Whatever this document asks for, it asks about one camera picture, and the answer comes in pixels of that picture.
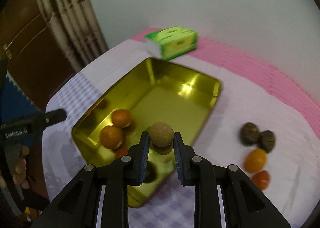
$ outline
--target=pink cloth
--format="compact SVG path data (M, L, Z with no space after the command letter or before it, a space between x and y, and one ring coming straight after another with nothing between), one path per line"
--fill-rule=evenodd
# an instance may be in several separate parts
M144 36L156 30L159 29L146 29L131 39L144 42ZM236 48L203 37L198 39L198 48L188 55L223 67L262 87L268 94L300 112L320 139L319 105L289 77L273 66L254 59Z

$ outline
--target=yellow metallic tray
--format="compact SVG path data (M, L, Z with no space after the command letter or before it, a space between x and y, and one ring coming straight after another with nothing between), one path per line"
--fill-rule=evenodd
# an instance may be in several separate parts
M166 122L192 145L219 96L221 83L193 69L147 58L108 89L72 128L72 137L87 163L97 167L115 159L112 150L100 145L99 133L112 125L111 113L130 110L134 122L125 131L125 146L139 143L142 131L155 122ZM128 205L143 204L174 170L173 150L159 155L150 146L148 162L155 173L149 183L128 187Z

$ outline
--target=human hand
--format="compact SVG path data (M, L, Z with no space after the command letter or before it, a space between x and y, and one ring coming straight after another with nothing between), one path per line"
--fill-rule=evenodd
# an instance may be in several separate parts
M12 179L15 184L21 184L24 189L29 188L29 183L26 180L27 177L27 162L23 158L24 156L29 154L29 148L26 146L21 146L20 159L14 166L14 174ZM0 176L0 188L5 188L7 186L6 181L2 176Z

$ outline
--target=metal screw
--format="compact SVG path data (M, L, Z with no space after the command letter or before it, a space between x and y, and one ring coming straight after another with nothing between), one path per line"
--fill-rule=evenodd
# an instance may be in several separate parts
M129 161L131 160L131 157L130 157L130 156L123 156L123 157L121 158L121 160L122 160L123 162L129 162Z
M239 168L238 168L236 165L230 165L230 166L229 166L229 169L230 169L232 172L237 172Z
M193 162L200 162L202 159L201 159L201 157L199 157L199 156L194 156L193 158L192 158L192 161Z
M84 170L85 170L85 171L91 171L91 170L93 170L93 165L91 165L91 164L86 165L86 166L84 167Z

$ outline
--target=curtain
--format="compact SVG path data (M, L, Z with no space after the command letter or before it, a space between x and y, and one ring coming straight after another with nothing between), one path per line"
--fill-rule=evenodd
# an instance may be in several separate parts
M79 72L108 51L89 0L36 0L65 57Z

